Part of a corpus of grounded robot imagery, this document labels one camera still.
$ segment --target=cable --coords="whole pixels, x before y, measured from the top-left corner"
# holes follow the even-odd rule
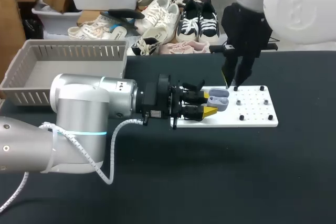
[[[9,204],[12,203],[13,200],[19,195],[19,193],[22,191],[23,187],[25,186],[25,184],[27,182],[28,176],[29,176],[29,173],[25,172],[25,175],[23,176],[21,184],[16,189],[15,193],[13,193],[13,195],[8,199],[8,201],[6,201],[6,203],[4,203],[0,207],[0,212],[2,212],[3,210],[5,210],[9,206]]]
[[[269,42],[280,42],[280,40],[279,39],[274,39],[274,38],[272,38],[272,37],[270,37],[270,39],[272,39],[271,41],[269,41]]]
[[[121,128],[123,128],[127,124],[139,124],[142,125],[142,120],[139,119],[129,119],[121,124],[119,124],[112,135],[111,140],[111,153],[110,153],[110,178],[107,178],[106,175],[102,172],[102,170],[96,165],[96,163],[93,161],[93,159],[90,157],[90,155],[84,150],[84,148],[81,146],[81,144],[76,140],[74,135],[71,135],[67,133],[66,130],[62,129],[61,127],[58,127],[54,125],[53,123],[45,122],[43,123],[39,128],[41,129],[53,129],[53,131],[56,129],[59,133],[61,133],[66,139],[68,139],[88,160],[88,162],[91,164],[91,166],[96,170],[98,175],[104,180],[104,182],[108,185],[111,185],[114,179],[114,145],[115,145],[115,139],[117,137],[117,133],[120,131]],[[13,195],[0,207],[0,213],[5,210],[10,203],[13,202],[13,200],[19,195],[19,193],[22,191],[23,187],[25,186],[27,179],[28,179],[29,173],[25,172],[23,179],[21,181],[21,184],[16,189],[16,191],[13,193]]]
[[[83,156],[88,160],[88,162],[91,164],[91,166],[96,170],[98,175],[104,180],[104,182],[108,185],[111,185],[114,179],[114,144],[115,139],[117,137],[117,133],[120,131],[122,127],[124,127],[127,124],[139,124],[142,125],[142,120],[139,119],[129,119],[121,124],[119,124],[112,135],[111,140],[111,153],[110,153],[110,178],[106,177],[106,175],[102,172],[102,170],[96,165],[96,163],[93,161],[93,159],[90,157],[90,155],[84,150],[84,148],[81,146],[81,144],[76,140],[75,136],[72,134],[69,134],[66,130],[62,129],[61,127],[58,127],[54,125],[53,123],[47,123],[45,122],[43,125],[40,126],[41,129],[52,129],[55,127],[55,129],[61,133],[66,139],[68,139],[82,154]]]

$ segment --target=pink sneaker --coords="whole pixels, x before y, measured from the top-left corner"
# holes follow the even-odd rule
[[[184,41],[176,44],[166,44],[160,46],[159,54],[161,55],[185,55],[185,54],[208,54],[209,42],[199,43],[195,41]]]

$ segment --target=robotic arm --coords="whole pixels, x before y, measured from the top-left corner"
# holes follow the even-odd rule
[[[241,85],[252,73],[255,58],[262,50],[277,49],[269,44],[274,30],[281,38],[298,44],[314,44],[336,39],[336,8],[329,0],[236,0],[224,10],[222,26],[228,35],[227,44],[212,47],[226,57],[222,72],[228,86],[235,79]],[[238,57],[242,61],[237,68]],[[141,114],[147,125],[150,118],[177,118],[182,115],[200,121],[217,112],[217,108],[203,107],[208,95],[198,86],[179,83],[172,86],[169,76],[147,83],[139,90],[134,80],[59,75],[53,82],[50,103],[57,113],[55,125],[46,124],[52,132],[24,122],[0,117],[0,172],[63,172],[89,173],[97,171],[104,159],[108,117],[127,119]],[[182,101],[193,106],[182,107]],[[114,140],[112,137],[111,176],[113,181]],[[2,212],[19,194],[28,177],[13,196],[0,207]]]
[[[139,90],[134,80],[107,77],[58,75],[50,90],[50,104],[57,113],[56,125],[73,135],[98,167],[105,154],[108,118],[129,119],[132,114],[150,118],[174,118],[182,115],[201,121],[218,108],[202,106],[209,97],[198,87],[184,83],[172,86],[170,76],[159,75]],[[182,102],[193,106],[182,106]],[[0,117],[0,155],[2,172],[90,173],[95,168],[64,135],[30,124]]]
[[[297,44],[335,41],[335,12],[331,0],[236,0],[225,8],[222,19],[227,44],[211,48],[226,57],[222,72],[227,85],[235,80],[240,86],[262,50],[277,50],[269,43],[273,31]],[[242,61],[236,68],[238,57]]]

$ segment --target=black tabletop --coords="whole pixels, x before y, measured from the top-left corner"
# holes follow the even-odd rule
[[[223,62],[220,54],[129,58],[125,77],[143,86],[168,73],[220,86]],[[263,53],[245,84],[268,86],[278,127],[128,125],[117,137],[111,186],[95,173],[31,174],[0,223],[335,223],[335,67],[336,52]],[[9,101],[0,115],[35,126],[56,119]],[[109,138],[118,123],[109,121]],[[0,175],[0,204],[22,176]]]

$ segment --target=white pegboard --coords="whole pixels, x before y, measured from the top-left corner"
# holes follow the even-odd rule
[[[240,86],[237,91],[234,87],[230,87],[229,105],[223,112],[217,112],[201,122],[185,120],[183,117],[178,119],[177,127],[276,127],[278,126],[278,118],[273,107],[272,99],[268,88],[264,86],[264,90],[260,90],[261,86]],[[208,92],[212,88],[225,87],[203,87],[203,91]],[[237,105],[237,100],[241,101],[241,105]],[[268,100],[268,105],[264,105],[264,101]]]

